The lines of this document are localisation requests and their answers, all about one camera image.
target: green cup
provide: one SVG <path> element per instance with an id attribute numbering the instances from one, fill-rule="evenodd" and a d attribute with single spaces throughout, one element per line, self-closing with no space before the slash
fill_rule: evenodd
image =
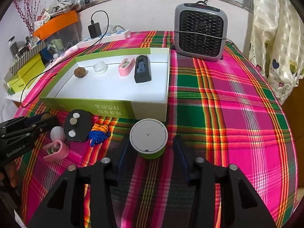
<path id="1" fill-rule="evenodd" d="M 152 118 L 140 120 L 130 132 L 131 145 L 145 159 L 156 159 L 161 156 L 166 149 L 167 141 L 167 128 Z"/>

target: plastic bag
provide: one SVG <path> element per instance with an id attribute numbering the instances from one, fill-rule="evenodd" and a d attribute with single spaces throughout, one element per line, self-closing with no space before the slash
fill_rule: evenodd
<path id="1" fill-rule="evenodd" d="M 70 12 L 72 10 L 80 10 L 81 5 L 79 0 L 56 0 L 49 7 L 49 14 L 51 17 Z"/>

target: black power bank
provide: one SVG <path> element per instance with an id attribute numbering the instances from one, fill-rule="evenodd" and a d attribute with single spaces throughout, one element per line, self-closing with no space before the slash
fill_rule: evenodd
<path id="1" fill-rule="evenodd" d="M 140 55 L 136 58 L 134 79 L 136 83 L 151 81 L 150 60 L 146 55 Z"/>

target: pink case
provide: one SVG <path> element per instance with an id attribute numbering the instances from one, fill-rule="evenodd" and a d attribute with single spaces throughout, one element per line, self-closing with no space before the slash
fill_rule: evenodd
<path id="1" fill-rule="evenodd" d="M 57 161 L 57 160 L 60 160 L 60 159 L 64 159 L 69 155 L 69 153 L 70 153 L 69 147 L 66 144 L 64 144 L 61 140 L 55 140 L 55 141 L 45 145 L 43 147 L 43 149 L 47 152 L 47 149 L 53 147 L 57 143 L 60 144 L 59 150 L 57 152 L 54 152 L 54 153 L 50 154 L 50 155 L 44 156 L 43 159 L 46 162 L 54 162 L 54 161 Z"/>
<path id="2" fill-rule="evenodd" d="M 126 63 L 126 61 L 129 61 L 130 63 L 123 67 L 124 64 Z M 135 58 L 133 58 L 131 61 L 128 59 L 128 58 L 125 58 L 121 64 L 118 65 L 118 71 L 119 71 L 119 75 L 120 76 L 127 76 L 131 73 L 132 69 L 134 68 L 135 66 Z"/>

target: heater grille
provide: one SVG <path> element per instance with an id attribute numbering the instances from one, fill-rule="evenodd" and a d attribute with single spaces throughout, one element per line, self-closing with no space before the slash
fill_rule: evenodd
<path id="1" fill-rule="evenodd" d="M 179 47 L 182 51 L 216 57 L 220 53 L 222 40 L 204 35 L 184 32 L 197 32 L 218 38 L 223 36 L 224 21 L 214 14 L 184 10 L 180 13 Z"/>

